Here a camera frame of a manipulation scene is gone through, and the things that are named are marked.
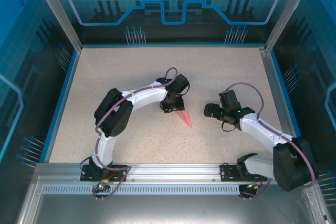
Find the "pink paper sheet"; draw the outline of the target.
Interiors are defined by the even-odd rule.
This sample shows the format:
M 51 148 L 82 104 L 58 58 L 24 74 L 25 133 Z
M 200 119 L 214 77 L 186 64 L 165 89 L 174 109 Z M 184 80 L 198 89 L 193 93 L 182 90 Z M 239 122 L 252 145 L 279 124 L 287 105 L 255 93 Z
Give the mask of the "pink paper sheet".
M 176 111 L 176 114 L 180 117 L 181 120 L 183 120 L 184 123 L 187 124 L 189 128 L 192 128 L 192 122 L 190 120 L 189 114 L 185 110 L 178 110 Z

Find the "sheet metal tray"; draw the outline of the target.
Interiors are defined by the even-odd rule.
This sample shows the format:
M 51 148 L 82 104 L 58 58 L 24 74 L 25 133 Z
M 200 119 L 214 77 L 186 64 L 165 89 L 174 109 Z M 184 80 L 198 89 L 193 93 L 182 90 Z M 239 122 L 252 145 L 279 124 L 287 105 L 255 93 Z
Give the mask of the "sheet metal tray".
M 30 185 L 15 224 L 336 224 L 317 187 L 290 193 L 263 185 L 256 195 L 45 195 Z

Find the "aluminium side rail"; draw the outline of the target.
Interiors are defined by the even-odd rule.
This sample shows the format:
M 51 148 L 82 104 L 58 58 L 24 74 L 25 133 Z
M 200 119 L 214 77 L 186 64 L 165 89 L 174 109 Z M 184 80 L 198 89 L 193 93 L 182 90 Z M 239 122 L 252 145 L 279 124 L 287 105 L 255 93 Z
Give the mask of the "aluminium side rail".
M 264 64 L 264 68 L 265 68 L 265 71 L 266 71 L 266 75 L 267 75 L 267 78 L 268 78 L 269 86 L 270 86 L 270 89 L 271 89 L 271 92 L 272 92 L 272 96 L 273 96 L 273 100 L 274 100 L 275 108 L 276 108 L 276 102 L 281 101 L 281 98 L 279 98 L 279 90 L 277 88 L 277 82 L 275 81 L 275 75 L 274 75 L 274 72 L 273 72 L 273 69 L 272 69 L 272 65 L 270 63 L 270 58 L 269 58 L 270 54 L 265 53 L 264 47 L 259 48 L 259 50 L 260 50 L 261 58 L 262 58 L 262 61 L 263 61 L 263 64 Z

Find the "blue frame strip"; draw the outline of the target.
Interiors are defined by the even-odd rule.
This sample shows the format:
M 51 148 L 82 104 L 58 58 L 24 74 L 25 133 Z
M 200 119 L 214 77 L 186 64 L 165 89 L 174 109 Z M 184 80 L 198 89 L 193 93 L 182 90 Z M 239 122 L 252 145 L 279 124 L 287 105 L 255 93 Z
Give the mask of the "blue frame strip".
M 299 137 L 301 136 L 299 125 L 293 111 L 289 93 L 286 89 L 279 63 L 273 50 L 270 52 L 269 58 L 275 75 L 275 81 L 277 82 L 279 98 L 281 98 L 281 101 L 276 102 L 276 109 L 279 115 L 280 124 L 286 133 L 290 133 L 293 136 Z
M 69 68 L 67 70 L 64 83 L 62 85 L 62 89 L 58 98 L 57 105 L 55 107 L 55 111 L 51 120 L 51 124 L 45 139 L 45 144 L 40 155 L 39 162 L 40 163 L 48 163 L 51 157 L 51 153 L 53 151 L 53 147 L 55 144 L 55 140 L 57 137 L 57 133 L 59 130 L 60 122 L 62 115 L 64 113 L 64 109 L 66 106 L 66 102 L 68 99 L 69 91 L 71 88 L 71 84 L 76 72 L 77 64 L 79 61 L 80 53 L 75 51 L 71 57 L 71 61 L 69 64 Z

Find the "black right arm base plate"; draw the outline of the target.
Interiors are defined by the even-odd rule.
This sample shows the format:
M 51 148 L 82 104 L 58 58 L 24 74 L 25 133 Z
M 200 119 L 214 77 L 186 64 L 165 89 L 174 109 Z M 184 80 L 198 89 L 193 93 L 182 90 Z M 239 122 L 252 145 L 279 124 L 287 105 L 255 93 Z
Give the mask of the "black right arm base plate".
M 224 163 L 219 167 L 220 177 L 222 182 L 266 182 L 267 177 L 249 174 L 245 170 L 239 170 L 237 165 L 229 165 Z

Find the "aluminium mounting rail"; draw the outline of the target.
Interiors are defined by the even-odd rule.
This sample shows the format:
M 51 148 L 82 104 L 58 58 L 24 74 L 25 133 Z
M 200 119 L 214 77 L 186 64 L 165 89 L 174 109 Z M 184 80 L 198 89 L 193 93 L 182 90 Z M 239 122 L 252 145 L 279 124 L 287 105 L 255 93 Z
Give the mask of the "aluminium mounting rail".
M 80 181 L 83 166 L 77 163 L 41 163 L 36 166 L 34 175 L 51 180 Z M 168 184 L 222 182 L 219 172 L 221 164 L 132 164 L 131 166 L 131 170 L 124 175 L 127 182 Z

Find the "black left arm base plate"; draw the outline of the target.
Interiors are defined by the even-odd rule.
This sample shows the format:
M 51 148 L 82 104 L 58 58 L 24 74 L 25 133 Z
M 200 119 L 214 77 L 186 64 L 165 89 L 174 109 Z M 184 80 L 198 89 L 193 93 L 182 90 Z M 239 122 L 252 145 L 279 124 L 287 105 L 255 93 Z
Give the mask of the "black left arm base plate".
M 119 182 L 127 172 L 126 165 L 112 165 L 113 169 L 120 168 L 121 170 L 108 170 L 105 168 L 94 168 L 91 165 L 84 165 L 81 170 L 80 180 L 82 182 L 100 182 L 108 179 L 110 182 Z

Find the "aluminium frame post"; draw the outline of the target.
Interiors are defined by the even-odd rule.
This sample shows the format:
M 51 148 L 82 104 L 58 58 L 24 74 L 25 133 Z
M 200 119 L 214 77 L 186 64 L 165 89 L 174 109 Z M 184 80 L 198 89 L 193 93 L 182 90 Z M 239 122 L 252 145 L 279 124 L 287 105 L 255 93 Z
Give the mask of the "aluminium frame post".
M 265 43 L 265 53 L 270 54 L 275 43 L 279 39 L 281 33 L 283 32 L 285 26 L 287 25 L 289 19 L 297 8 L 301 0 L 288 0 L 279 19 L 277 20 L 274 28 L 272 29 L 270 36 Z
M 60 23 L 63 31 L 68 37 L 70 43 L 74 47 L 74 50 L 78 53 L 81 53 L 82 43 L 77 36 L 65 10 L 63 9 L 59 0 L 46 0 L 56 19 Z

